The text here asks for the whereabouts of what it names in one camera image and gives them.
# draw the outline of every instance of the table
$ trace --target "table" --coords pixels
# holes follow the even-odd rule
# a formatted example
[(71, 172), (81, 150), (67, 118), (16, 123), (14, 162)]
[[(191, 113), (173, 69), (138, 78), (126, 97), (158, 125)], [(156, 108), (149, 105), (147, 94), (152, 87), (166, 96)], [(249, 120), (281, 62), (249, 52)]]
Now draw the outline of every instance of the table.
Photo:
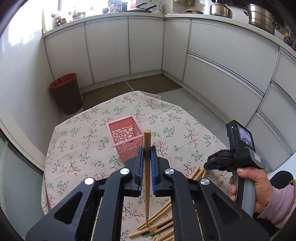
[[(203, 167), (207, 157), (226, 147), (202, 124), (181, 107), (148, 96), (140, 91), (129, 92), (101, 103), (58, 125), (53, 132), (46, 157), (41, 204), (44, 213), (53, 208), (87, 177), (96, 180), (108, 177), (124, 167), (113, 148), (106, 123), (134, 115), (143, 130), (150, 129), (151, 142), (157, 155), (168, 159), (170, 167), (190, 176)], [(231, 174), (208, 171), (207, 178), (227, 193)], [(150, 216), (169, 197), (150, 197)], [(126, 197), (122, 213), (121, 240), (145, 222), (145, 193), (139, 198)], [(157, 219), (171, 216), (171, 210)], [(139, 236), (134, 240), (155, 240), (156, 236)]]

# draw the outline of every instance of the kitchen cabinet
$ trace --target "kitchen cabinet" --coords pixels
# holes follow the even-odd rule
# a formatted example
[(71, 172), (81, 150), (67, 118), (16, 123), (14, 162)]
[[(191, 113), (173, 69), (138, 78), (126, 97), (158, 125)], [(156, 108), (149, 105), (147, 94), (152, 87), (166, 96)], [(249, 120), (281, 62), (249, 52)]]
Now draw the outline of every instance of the kitchen cabinet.
[(130, 74), (127, 17), (90, 21), (85, 28), (94, 82)]
[(281, 48), (273, 80), (289, 94), (294, 102), (296, 102), (295, 76), (296, 59)]
[(266, 158), (272, 170), (292, 154), (282, 136), (260, 111), (253, 116), (247, 129), (252, 133), (256, 152)]
[(93, 84), (84, 23), (62, 29), (45, 38), (49, 65), (55, 79), (76, 73), (79, 88)]
[(131, 74), (161, 70), (164, 20), (131, 17), (128, 20)]
[(201, 56), (188, 54), (183, 82), (246, 126), (263, 95), (250, 83)]
[(237, 73), (263, 93), (271, 81), (278, 46), (250, 31), (209, 20), (191, 22), (188, 51)]
[(296, 151), (296, 104), (286, 92), (272, 82), (259, 110), (283, 136), (293, 152)]
[(166, 20), (163, 42), (163, 70), (183, 79), (190, 20)]

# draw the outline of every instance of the black pants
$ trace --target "black pants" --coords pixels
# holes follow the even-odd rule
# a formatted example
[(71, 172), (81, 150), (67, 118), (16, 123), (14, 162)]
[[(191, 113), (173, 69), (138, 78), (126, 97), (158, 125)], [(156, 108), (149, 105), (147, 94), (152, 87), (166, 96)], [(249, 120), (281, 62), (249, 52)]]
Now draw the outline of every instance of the black pants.
[[(275, 188), (282, 189), (285, 188), (293, 179), (293, 175), (290, 172), (279, 171), (270, 179), (270, 183)], [(259, 213), (254, 213), (253, 219), (255, 219), (262, 227), (264, 227), (268, 231), (270, 237), (274, 235), (278, 228), (275, 227), (275, 225), (271, 223), (271, 221), (267, 219), (257, 218), (258, 216)]]

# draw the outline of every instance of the pink sleeve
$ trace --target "pink sleeve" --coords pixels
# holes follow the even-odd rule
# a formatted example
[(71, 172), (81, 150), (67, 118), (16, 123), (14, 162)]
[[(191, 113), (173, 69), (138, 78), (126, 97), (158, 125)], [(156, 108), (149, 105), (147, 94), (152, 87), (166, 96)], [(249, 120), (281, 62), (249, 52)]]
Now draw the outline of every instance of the pink sleeve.
[(284, 217), (293, 202), (294, 186), (288, 185), (283, 189), (274, 188), (274, 194), (268, 206), (258, 216), (276, 223)]

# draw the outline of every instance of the stainless steel pot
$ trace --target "stainless steel pot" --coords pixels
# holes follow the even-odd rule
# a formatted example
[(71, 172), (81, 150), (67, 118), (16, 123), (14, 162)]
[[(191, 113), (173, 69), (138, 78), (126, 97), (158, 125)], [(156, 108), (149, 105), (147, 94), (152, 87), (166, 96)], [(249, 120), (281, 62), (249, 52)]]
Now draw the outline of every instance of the stainless steel pot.
[(210, 6), (210, 15), (232, 18), (232, 11), (223, 4), (212, 4)]
[(275, 17), (266, 9), (255, 4), (248, 4), (247, 8), (248, 12), (244, 11), (244, 13), (249, 16), (249, 24), (274, 35), (275, 28), (279, 28), (276, 24)]

